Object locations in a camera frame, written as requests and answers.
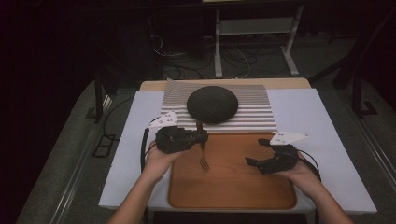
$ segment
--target black dome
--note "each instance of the black dome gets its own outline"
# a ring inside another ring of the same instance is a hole
[[[221,123],[235,115],[238,99],[225,88],[202,87],[190,95],[187,110],[194,119],[202,123]]]

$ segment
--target floor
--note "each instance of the floor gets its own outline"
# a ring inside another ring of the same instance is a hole
[[[282,35],[224,38],[221,42],[223,77],[290,77],[280,53],[285,40],[286,37]],[[332,43],[329,40],[328,35],[296,38],[291,55],[301,77],[310,78],[342,59],[355,42],[353,38],[336,38]],[[200,59],[186,55],[183,49],[158,49],[160,53],[167,54],[163,79],[214,78],[212,41],[210,37],[205,38],[206,55]],[[396,188],[391,165],[396,162],[396,150],[393,149],[396,142],[396,132],[393,131],[396,128],[396,113],[369,83],[364,82],[363,100],[370,101],[378,115],[357,119],[350,109],[350,85],[344,90],[336,90],[332,86],[336,74],[337,71],[334,71],[312,83],[312,87],[318,90],[347,153],[378,210],[376,214],[351,216],[356,223],[393,223],[396,221],[393,213]],[[104,223],[108,220],[112,211],[97,204],[117,142],[107,158],[92,157],[92,151],[103,132],[120,137],[136,91],[134,88],[119,89],[116,96],[107,98],[105,117],[94,123],[90,117],[90,111],[95,107],[93,85],[86,88],[76,102],[36,182],[19,223]],[[384,153],[379,155],[376,149]],[[381,162],[386,159],[390,165]]]

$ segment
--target metal fork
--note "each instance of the metal fork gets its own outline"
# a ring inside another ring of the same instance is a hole
[[[202,122],[197,122],[197,133],[204,133],[204,125]],[[204,171],[210,170],[209,164],[207,164],[206,157],[205,157],[205,143],[200,143],[201,145],[201,150],[202,150],[202,157],[200,159],[200,164],[202,166],[202,169]]]

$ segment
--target white table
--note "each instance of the white table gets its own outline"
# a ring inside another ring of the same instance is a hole
[[[375,213],[376,208],[353,166],[329,115],[315,89],[267,90],[279,131],[306,133],[310,137],[294,143],[318,162],[323,184],[349,214]],[[122,203],[140,175],[143,132],[159,117],[163,91],[139,91],[134,97],[117,152],[99,205],[115,209]],[[154,140],[150,132],[148,142]],[[155,187],[148,208],[175,211],[167,201],[169,171]],[[249,212],[309,213],[313,203],[296,189],[297,204],[290,210]]]

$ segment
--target wooden tray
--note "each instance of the wooden tray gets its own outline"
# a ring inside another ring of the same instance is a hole
[[[296,196],[289,180],[261,175],[257,167],[245,161],[245,157],[259,161],[273,158],[273,150],[258,143],[259,138],[272,136],[272,133],[211,133],[205,148],[210,170],[205,172],[199,163],[199,144],[176,159],[169,203],[190,209],[291,209]]]

